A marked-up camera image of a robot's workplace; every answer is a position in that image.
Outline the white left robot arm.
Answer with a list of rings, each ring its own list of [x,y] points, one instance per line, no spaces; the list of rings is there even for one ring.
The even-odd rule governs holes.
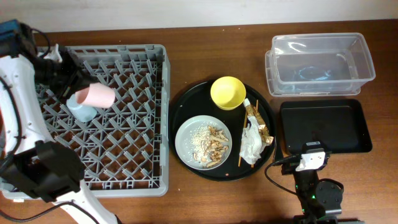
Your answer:
[[[57,143],[42,116],[35,85],[47,85],[61,100],[109,108],[112,88],[83,73],[69,51],[48,46],[39,52],[35,29],[17,20],[1,24],[1,117],[6,144],[1,177],[31,198],[63,208],[78,223],[118,223],[84,180],[78,155]]]

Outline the light blue plastic cup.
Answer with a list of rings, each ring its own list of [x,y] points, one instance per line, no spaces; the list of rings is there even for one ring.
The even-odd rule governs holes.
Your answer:
[[[67,108],[81,122],[91,121],[97,115],[97,111],[93,107],[77,103],[75,94],[67,100]]]

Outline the gold foil wrapper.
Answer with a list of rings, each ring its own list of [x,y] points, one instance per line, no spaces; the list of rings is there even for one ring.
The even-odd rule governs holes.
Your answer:
[[[243,101],[243,105],[246,109],[246,113],[248,114],[248,118],[253,117],[255,119],[256,126],[257,126],[258,132],[261,136],[262,142],[266,146],[270,146],[274,140],[274,137],[269,134],[267,124],[265,123],[264,119],[260,115],[258,107],[253,106],[250,103],[248,98],[246,98]]]

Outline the pink plastic cup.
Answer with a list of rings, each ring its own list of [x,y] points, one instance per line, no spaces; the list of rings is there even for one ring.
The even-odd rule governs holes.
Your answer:
[[[77,91],[75,96],[78,104],[96,108],[109,108],[116,98],[115,91],[101,83],[92,83],[89,87]]]

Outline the grey plate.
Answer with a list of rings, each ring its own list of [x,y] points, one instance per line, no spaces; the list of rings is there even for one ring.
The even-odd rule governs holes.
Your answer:
[[[218,129],[223,129],[224,134],[229,139],[229,143],[227,143],[229,149],[224,153],[221,163],[212,168],[202,167],[198,162],[195,162],[192,157],[193,146],[190,144],[191,135],[192,132],[196,128],[199,128],[200,126],[214,126]],[[195,170],[212,170],[219,167],[229,157],[232,151],[232,146],[233,146],[232,136],[226,125],[222,121],[207,115],[194,116],[188,119],[181,125],[181,127],[179,127],[175,135],[175,149],[177,155],[185,165]]]

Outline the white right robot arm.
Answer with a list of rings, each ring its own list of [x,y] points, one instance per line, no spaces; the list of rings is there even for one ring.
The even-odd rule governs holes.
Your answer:
[[[301,151],[282,162],[282,174],[292,174],[295,194],[302,214],[293,217],[298,224],[362,223],[355,218],[339,219],[342,214],[344,185],[333,179],[321,179],[318,172],[328,162],[330,151],[320,141],[307,142]]]

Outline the white tissue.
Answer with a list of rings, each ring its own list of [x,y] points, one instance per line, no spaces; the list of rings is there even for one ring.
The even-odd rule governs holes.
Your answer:
[[[248,118],[248,126],[243,128],[241,137],[240,157],[250,165],[255,164],[261,158],[261,152],[265,146],[258,132],[255,119],[253,117]]]

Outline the yellow plastic bowl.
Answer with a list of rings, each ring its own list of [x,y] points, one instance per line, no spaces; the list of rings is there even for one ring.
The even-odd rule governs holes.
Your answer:
[[[211,85],[210,96],[217,107],[229,111],[243,103],[246,98],[246,87],[235,77],[221,77]]]

